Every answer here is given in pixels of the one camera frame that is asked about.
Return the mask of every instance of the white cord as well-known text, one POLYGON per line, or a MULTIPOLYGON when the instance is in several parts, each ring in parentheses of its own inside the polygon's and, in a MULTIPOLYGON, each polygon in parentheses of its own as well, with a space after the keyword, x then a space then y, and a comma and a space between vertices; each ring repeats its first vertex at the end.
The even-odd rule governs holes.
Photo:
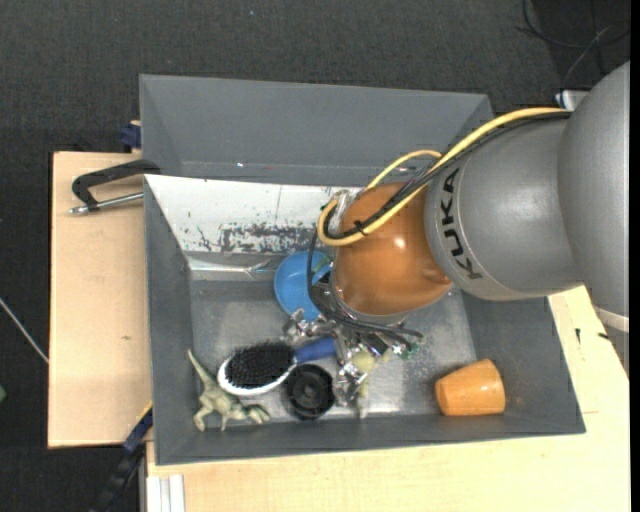
POLYGON ((2 297, 0 297, 0 305, 4 308, 4 310, 7 312, 7 315, 9 315, 9 317, 11 318, 11 320, 13 320, 15 322, 15 324, 18 326, 18 329, 20 329, 20 331, 22 332, 22 334, 24 334, 24 337, 27 338, 27 341, 31 344, 31 346, 34 348, 34 350, 38 353, 38 355, 42 358, 42 360, 49 364, 49 358, 47 357, 47 355, 44 353, 44 351, 40 348, 40 345, 38 345, 36 343, 36 340, 34 340, 31 337, 31 334, 29 334, 29 332, 24 328, 24 326, 20 323, 20 320, 18 320, 18 317, 16 315, 13 314, 13 311, 11 311, 11 309, 9 309, 9 306, 7 306, 6 302, 4 300, 2 300, 2 297))

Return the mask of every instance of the wooden table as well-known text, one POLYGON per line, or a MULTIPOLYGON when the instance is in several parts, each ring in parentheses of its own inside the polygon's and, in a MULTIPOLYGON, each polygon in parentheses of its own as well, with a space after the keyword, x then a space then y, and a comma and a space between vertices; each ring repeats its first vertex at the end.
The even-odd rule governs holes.
MULTIPOLYGON (((51 448, 121 443, 151 399, 142 203, 68 213, 76 176, 136 158, 54 156, 51 448)), ((188 512, 629 510, 629 380, 583 288, 550 302, 586 434, 180 466, 156 466, 150 436, 146 474, 182 474, 188 512)))

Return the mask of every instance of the toy dinosaur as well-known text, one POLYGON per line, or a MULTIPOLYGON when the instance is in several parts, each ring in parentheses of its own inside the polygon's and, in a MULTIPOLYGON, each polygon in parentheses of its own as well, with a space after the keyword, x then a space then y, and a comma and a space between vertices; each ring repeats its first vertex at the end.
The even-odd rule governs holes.
POLYGON ((222 390, 216 380, 209 374, 207 369, 202 366, 191 353, 191 350, 189 350, 189 359, 191 359, 193 367, 198 372, 198 375, 204 384, 204 391, 199 398, 202 407, 200 407, 200 410, 193 416, 193 422, 198 430, 204 432, 204 417, 212 412, 217 412, 222 416, 222 426, 220 427, 221 431, 224 431, 227 426, 228 419, 250 419, 258 425, 271 419, 269 413, 260 405, 244 406, 238 397, 222 390))

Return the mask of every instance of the orange plastic cup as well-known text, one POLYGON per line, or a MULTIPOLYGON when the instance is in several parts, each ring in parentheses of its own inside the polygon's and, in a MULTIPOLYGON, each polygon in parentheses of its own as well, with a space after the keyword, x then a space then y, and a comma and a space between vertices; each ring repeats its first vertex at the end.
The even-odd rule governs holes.
POLYGON ((436 399, 446 416, 480 416, 504 412, 500 372, 489 359, 460 368, 436 382, 436 399))

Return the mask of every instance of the black carpet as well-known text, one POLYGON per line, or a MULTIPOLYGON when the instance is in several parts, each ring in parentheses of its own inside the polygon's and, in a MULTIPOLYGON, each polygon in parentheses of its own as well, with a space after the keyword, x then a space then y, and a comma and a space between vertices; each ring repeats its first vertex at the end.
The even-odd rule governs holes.
MULTIPOLYGON (((140 73, 479 92, 506 112, 628 60, 630 5, 0 0, 0 296, 46 351, 49 154, 123 151, 140 73)), ((0 384, 0 510, 86 510, 118 451, 46 450, 47 368, 2 310, 0 384)), ((136 506, 132 489, 119 509, 136 506)))

